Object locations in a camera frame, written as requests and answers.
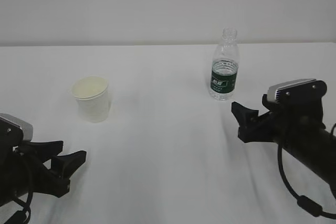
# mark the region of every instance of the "table surface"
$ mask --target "table surface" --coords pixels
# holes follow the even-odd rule
[[[265,112],[269,86],[299,78],[328,85],[336,122],[336,44],[243,44],[234,100]],[[207,91],[214,45],[0,48],[1,112],[34,126],[35,142],[62,140],[87,161],[62,198],[34,194],[31,223],[330,223],[296,205],[280,178],[276,144],[244,144],[230,101]],[[109,118],[82,121],[69,89],[109,80]],[[299,194],[336,212],[330,189],[284,153]],[[0,221],[19,208],[0,208]]]

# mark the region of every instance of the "black cable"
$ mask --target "black cable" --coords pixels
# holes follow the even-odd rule
[[[29,165],[27,163],[27,161],[24,159],[24,157],[21,155],[21,153],[17,153],[17,157],[21,160],[23,166],[26,169],[27,172],[27,177],[28,177],[28,196],[27,196],[27,200],[26,202],[20,200],[17,197],[13,197],[13,201],[17,204],[19,204],[20,206],[23,207],[23,212],[27,212],[28,216],[26,218],[26,220],[22,223],[22,224],[27,224],[30,221],[30,217],[31,217],[31,209],[30,209],[30,204],[32,203],[32,199],[33,199],[33,175],[31,174],[31,170],[29,168]]]
[[[330,135],[329,135],[330,141],[334,141],[333,138],[334,138],[334,130],[335,130],[335,128],[336,128],[336,123],[331,128]]]
[[[285,184],[285,187],[288,189],[290,194],[292,194],[295,199],[298,199],[299,195],[294,191],[292,186],[289,184],[288,179],[284,172],[284,165],[282,163],[282,147],[283,147],[283,140],[280,139],[278,143],[278,166],[279,166],[280,176],[282,178],[283,183]]]
[[[331,131],[330,131],[330,139],[333,140],[333,132],[336,128],[336,124],[334,124],[334,126],[332,127]],[[286,130],[286,133],[284,135],[284,138],[287,137],[289,132],[289,127]],[[284,172],[284,166],[282,163],[282,148],[283,148],[283,139],[280,138],[279,142],[278,142],[278,167],[279,167],[279,172],[280,172],[280,176],[281,179],[283,181],[283,183],[285,184],[285,187],[288,189],[288,191],[290,192],[290,194],[293,195],[293,197],[297,200],[297,204],[303,208],[305,211],[307,211],[308,213],[310,213],[311,215],[317,217],[317,216],[323,216],[325,218],[329,218],[329,219],[336,219],[336,214],[332,214],[329,212],[324,212],[322,209],[322,206],[320,206],[319,204],[317,204],[316,202],[314,202],[313,200],[311,200],[310,198],[308,198],[307,196],[301,195],[299,196],[294,189],[292,188],[292,186],[289,184],[288,179],[285,175]]]

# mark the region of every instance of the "wall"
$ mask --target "wall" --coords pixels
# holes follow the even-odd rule
[[[336,41],[336,0],[0,0],[0,45]]]

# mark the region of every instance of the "plastic bottle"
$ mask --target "plastic bottle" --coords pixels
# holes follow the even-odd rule
[[[213,56],[209,92],[217,100],[228,100],[234,93],[239,65],[236,39],[237,30],[225,28]]]

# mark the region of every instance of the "white paper cup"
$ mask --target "white paper cup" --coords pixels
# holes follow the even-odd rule
[[[78,103],[78,114],[91,123],[104,121],[109,115],[109,82],[98,76],[89,76],[77,81],[71,88]]]

